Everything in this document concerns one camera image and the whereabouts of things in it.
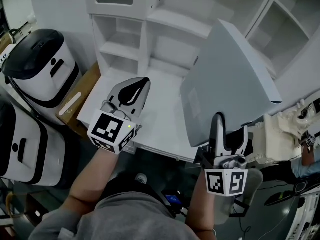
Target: black cable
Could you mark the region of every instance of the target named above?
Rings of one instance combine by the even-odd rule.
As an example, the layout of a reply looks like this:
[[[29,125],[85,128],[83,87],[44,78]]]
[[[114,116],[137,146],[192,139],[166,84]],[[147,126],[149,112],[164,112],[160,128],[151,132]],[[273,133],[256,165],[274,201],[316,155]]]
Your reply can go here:
[[[240,229],[243,233],[242,240],[246,240],[246,233],[248,233],[251,230],[251,226],[247,226],[246,229],[244,230],[241,223],[241,217],[239,217],[239,224],[240,224]]]
[[[283,187],[283,186],[287,186],[289,184],[284,184],[284,185],[276,185],[276,186],[272,186],[272,187],[265,187],[265,188],[258,188],[258,190],[269,190],[269,189],[273,189],[273,188],[277,188],[277,187]]]

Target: floor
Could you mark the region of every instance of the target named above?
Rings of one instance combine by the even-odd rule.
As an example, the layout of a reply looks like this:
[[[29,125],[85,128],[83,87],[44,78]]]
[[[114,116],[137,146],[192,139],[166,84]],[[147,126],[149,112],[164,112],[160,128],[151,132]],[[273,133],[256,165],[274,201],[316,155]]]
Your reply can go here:
[[[96,152],[95,146],[89,142],[80,143],[79,166],[80,173],[88,164]],[[185,169],[186,163],[176,161],[148,151],[138,149],[135,155],[122,152],[112,177],[126,171],[132,174],[144,173],[147,175],[148,184],[160,195],[161,191],[179,190],[187,199],[190,199],[196,184],[199,168]],[[271,188],[284,185],[283,182],[265,182],[260,188]],[[243,230],[251,227],[246,233],[245,240],[258,240],[268,231],[271,231],[280,221],[280,225],[262,238],[262,240],[285,240],[290,230],[298,207],[298,199],[291,199],[273,206],[264,206],[265,201],[278,192],[292,189],[291,185],[279,186],[271,189],[259,190],[254,198],[247,215],[241,219]],[[69,190],[61,190],[53,187],[27,186],[22,183],[15,184],[15,192],[25,193],[39,190],[48,190],[61,203],[67,198]],[[217,238],[219,240],[238,240],[243,237],[239,218],[229,218],[223,225],[216,225]]]

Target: white storage unit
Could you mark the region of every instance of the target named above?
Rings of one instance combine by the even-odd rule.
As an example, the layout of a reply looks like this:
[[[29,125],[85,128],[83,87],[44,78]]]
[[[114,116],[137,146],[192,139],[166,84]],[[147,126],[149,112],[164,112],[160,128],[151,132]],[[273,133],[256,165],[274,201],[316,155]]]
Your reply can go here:
[[[315,5],[310,8],[300,6],[300,1],[86,0],[102,77],[78,119],[85,125],[90,123],[94,109],[100,109],[106,99],[103,97],[108,95],[105,92],[111,83],[149,77],[150,94],[141,114],[146,123],[134,138],[135,143],[140,148],[192,161],[196,151],[189,147],[184,118],[181,120],[179,88],[197,61],[215,21],[234,24],[276,79],[320,25],[320,17],[316,17],[320,0],[308,0]],[[170,96],[167,100],[163,100],[164,92]],[[161,128],[166,118],[172,119],[171,129],[166,136],[157,135],[154,131]],[[188,150],[178,147],[182,145],[187,145]]]

